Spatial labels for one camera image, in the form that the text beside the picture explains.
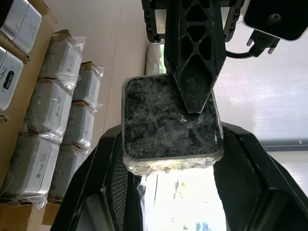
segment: black cable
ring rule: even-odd
[[[233,59],[247,59],[250,57],[253,57],[251,53],[246,52],[246,53],[233,53],[230,51],[226,51],[226,55],[229,58],[233,58]]]

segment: usb port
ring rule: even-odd
[[[10,88],[13,77],[14,77],[14,71],[9,71],[4,81],[3,88],[5,88],[6,90]]]

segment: floor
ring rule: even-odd
[[[109,128],[121,123],[121,87],[144,73],[148,40],[140,0],[44,0],[58,18],[56,31],[86,36],[82,61],[105,67],[95,114],[92,148]]]

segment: plastic-wrapped box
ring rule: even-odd
[[[199,116],[189,116],[173,77],[136,77],[122,93],[123,162],[135,175],[206,168],[223,156],[214,94]]]
[[[39,78],[56,79],[60,85],[73,93],[79,78],[82,50],[86,37],[69,37],[63,32],[53,35],[49,44]]]
[[[74,145],[85,150],[90,148],[93,126],[94,115],[89,108],[72,105],[62,145]]]
[[[71,102],[72,96],[56,82],[39,81],[26,113],[26,130],[61,143]]]
[[[94,110],[100,107],[101,105],[97,103],[97,100],[103,72],[103,67],[96,67],[91,62],[82,64],[79,71],[81,80],[78,81],[74,90],[73,101],[83,101]]]
[[[29,53],[38,34],[42,16],[27,0],[0,1],[0,32]]]
[[[19,136],[0,195],[2,202],[41,208],[47,202],[59,145],[30,134]]]
[[[61,147],[48,193],[49,202],[60,203],[74,173],[87,158],[88,152],[76,147]]]
[[[23,67],[23,62],[0,47],[0,112],[9,107]]]

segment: white device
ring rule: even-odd
[[[72,96],[56,82],[37,84],[26,114],[29,129],[38,133],[52,132],[61,137],[66,128]]]
[[[62,145],[88,149],[92,142],[93,126],[94,115],[89,109],[72,105]]]
[[[73,101],[85,101],[97,103],[100,90],[100,81],[95,73],[89,69],[81,69],[79,72],[81,80],[77,82],[74,90]]]
[[[30,134],[20,135],[1,198],[39,203],[50,188],[58,153],[56,143]]]
[[[42,16],[27,0],[2,0],[0,13],[0,31],[21,50],[29,53]]]
[[[74,147],[61,147],[48,193],[49,202],[61,202],[74,173],[87,156]]]
[[[9,107],[23,67],[23,62],[0,47],[0,112]]]
[[[78,75],[81,65],[80,52],[68,41],[50,43],[39,77],[65,78],[64,73]]]

